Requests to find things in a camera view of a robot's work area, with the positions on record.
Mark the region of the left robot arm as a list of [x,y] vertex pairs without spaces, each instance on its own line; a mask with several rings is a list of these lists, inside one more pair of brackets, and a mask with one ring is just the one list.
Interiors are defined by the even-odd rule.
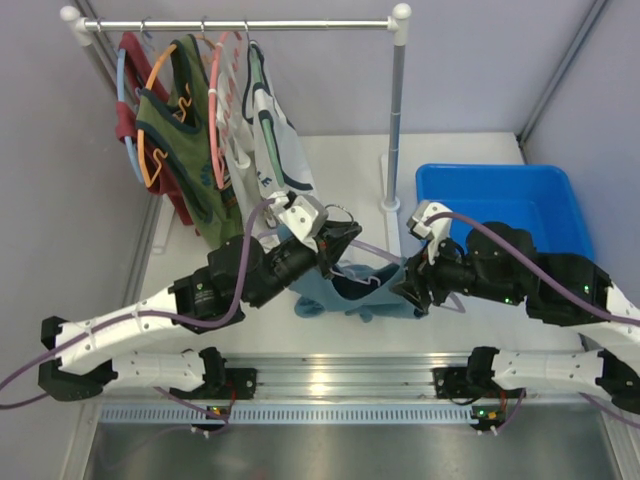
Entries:
[[361,231],[354,221],[327,221],[310,245],[289,236],[270,251],[235,236],[208,254],[206,266],[145,300],[90,320],[51,316],[41,324],[51,355],[38,367],[38,385],[60,402],[147,387],[181,399],[221,398],[233,382],[217,348],[153,354],[145,347],[243,321],[243,305],[264,306],[309,271],[329,273]]

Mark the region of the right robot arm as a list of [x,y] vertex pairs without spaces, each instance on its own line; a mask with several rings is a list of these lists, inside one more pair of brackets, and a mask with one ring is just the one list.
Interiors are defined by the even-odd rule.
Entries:
[[639,310],[587,257],[540,253],[529,232],[501,222],[476,225],[465,246],[451,239],[423,247],[404,266],[392,291],[425,315],[453,294],[523,305],[526,314],[596,344],[574,354],[526,354],[479,346],[471,351],[461,387],[444,395],[490,396],[525,389],[576,392],[639,411]]

